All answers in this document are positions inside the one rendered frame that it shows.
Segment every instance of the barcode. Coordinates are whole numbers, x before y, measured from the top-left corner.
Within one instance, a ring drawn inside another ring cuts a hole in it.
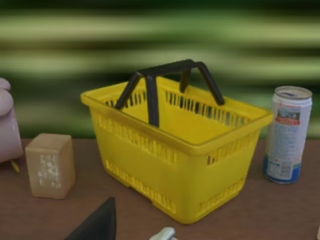
[[[292,162],[284,161],[281,163],[280,177],[285,179],[291,179],[292,175]]]

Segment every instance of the black pointed object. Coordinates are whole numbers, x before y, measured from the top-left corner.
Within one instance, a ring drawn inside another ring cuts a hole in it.
[[[116,240],[116,200],[110,197],[64,240]]]
[[[115,108],[121,110],[126,105],[140,79],[145,78],[149,124],[159,127],[158,91],[156,82],[157,76],[182,72],[179,90],[181,93],[184,93],[189,84],[189,77],[191,74],[191,69],[193,68],[199,69],[215,102],[218,105],[225,104],[225,100],[214,79],[212,78],[207,66],[201,61],[195,62],[191,59],[186,59],[136,71],[131,76],[128,84],[125,86],[124,91],[120,95],[115,105]]]

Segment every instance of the green backdrop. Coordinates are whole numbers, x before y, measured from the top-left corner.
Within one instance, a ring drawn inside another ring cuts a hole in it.
[[[260,107],[270,108],[278,86],[312,90],[308,138],[320,137],[317,6],[307,13],[306,5],[281,1],[171,2],[61,1],[40,8],[32,1],[29,9],[7,2],[0,14],[0,75],[12,85],[22,137],[94,138],[82,92],[190,58],[207,64],[225,96]],[[205,88],[197,73],[191,84]]]

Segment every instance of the handle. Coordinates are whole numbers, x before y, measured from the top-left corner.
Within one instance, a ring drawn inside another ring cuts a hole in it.
[[[225,100],[210,75],[207,66],[201,61],[194,62],[191,59],[186,59],[136,71],[129,79],[129,82],[119,97],[115,108],[121,110],[126,105],[128,99],[138,85],[139,80],[141,78],[145,78],[149,124],[159,127],[158,91],[156,83],[157,76],[182,72],[179,90],[181,93],[184,93],[188,86],[189,77],[193,68],[199,69],[216,103],[218,105],[225,104]]]

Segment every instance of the blue can bottom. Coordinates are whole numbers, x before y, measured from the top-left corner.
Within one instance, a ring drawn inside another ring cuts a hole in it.
[[[267,174],[267,170],[268,170],[268,164],[269,164],[269,156],[266,154],[264,156],[263,159],[263,176],[270,180],[271,182],[277,183],[277,184],[294,184],[298,181],[299,176],[300,176],[300,169],[301,169],[301,165],[296,165],[293,170],[292,170],[292,177],[289,180],[281,180],[281,179],[277,179],[275,177],[272,177],[270,175]]]

